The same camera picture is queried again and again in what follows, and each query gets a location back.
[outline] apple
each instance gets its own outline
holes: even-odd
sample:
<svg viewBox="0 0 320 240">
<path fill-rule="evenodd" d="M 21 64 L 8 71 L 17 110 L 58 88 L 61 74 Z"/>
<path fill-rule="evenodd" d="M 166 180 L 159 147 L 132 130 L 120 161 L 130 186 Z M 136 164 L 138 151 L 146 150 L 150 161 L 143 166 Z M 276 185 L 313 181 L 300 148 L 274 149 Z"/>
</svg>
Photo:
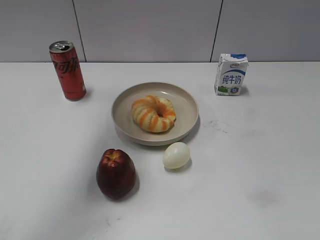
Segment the apple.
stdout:
<svg viewBox="0 0 320 240">
<path fill-rule="evenodd" d="M 136 183 L 136 169 L 132 159 L 120 149 L 106 150 L 96 170 L 101 192 L 117 200 L 125 196 Z"/>
</svg>

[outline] red soda can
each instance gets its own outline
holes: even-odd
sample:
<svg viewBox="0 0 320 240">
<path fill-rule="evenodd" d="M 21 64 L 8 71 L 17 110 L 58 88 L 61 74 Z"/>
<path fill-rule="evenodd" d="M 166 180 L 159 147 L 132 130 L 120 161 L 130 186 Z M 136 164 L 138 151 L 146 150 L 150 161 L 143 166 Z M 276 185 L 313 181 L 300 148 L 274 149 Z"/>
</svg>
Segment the red soda can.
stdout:
<svg viewBox="0 0 320 240">
<path fill-rule="evenodd" d="M 49 46 L 49 52 L 65 98 L 82 99 L 87 91 L 74 44 L 56 41 Z"/>
</svg>

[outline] boiled egg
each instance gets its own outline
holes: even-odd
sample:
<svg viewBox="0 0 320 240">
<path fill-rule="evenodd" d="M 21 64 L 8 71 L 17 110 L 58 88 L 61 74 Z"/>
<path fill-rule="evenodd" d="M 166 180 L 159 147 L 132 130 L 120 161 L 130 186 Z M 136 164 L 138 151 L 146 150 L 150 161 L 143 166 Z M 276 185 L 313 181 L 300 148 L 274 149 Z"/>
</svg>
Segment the boiled egg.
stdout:
<svg viewBox="0 0 320 240">
<path fill-rule="evenodd" d="M 168 146 L 163 155 L 163 165 L 167 169 L 184 166 L 190 159 L 190 149 L 183 142 L 175 142 Z"/>
</svg>

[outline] white milk carton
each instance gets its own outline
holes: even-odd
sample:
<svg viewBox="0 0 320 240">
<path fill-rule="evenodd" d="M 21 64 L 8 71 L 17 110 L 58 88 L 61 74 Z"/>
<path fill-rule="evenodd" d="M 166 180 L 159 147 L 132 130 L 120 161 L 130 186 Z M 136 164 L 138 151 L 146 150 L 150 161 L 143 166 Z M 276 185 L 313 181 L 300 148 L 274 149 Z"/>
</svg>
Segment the white milk carton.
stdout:
<svg viewBox="0 0 320 240">
<path fill-rule="evenodd" d="M 245 54 L 221 54 L 214 92 L 219 96 L 239 96 L 248 67 Z"/>
</svg>

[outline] beige plate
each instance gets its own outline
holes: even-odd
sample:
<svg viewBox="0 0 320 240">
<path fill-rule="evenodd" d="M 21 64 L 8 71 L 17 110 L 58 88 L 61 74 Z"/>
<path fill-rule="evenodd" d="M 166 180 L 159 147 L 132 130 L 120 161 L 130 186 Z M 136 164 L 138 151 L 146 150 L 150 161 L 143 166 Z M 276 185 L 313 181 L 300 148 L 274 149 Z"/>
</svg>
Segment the beige plate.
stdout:
<svg viewBox="0 0 320 240">
<path fill-rule="evenodd" d="M 136 99 L 147 95 L 156 95 L 172 102 L 176 120 L 167 132 L 146 132 L 134 123 L 131 105 Z M 164 82 L 147 82 L 130 87 L 116 98 L 112 106 L 116 130 L 133 142 L 148 146 L 162 146 L 179 141 L 192 130 L 198 117 L 199 109 L 194 98 L 180 87 Z"/>
</svg>

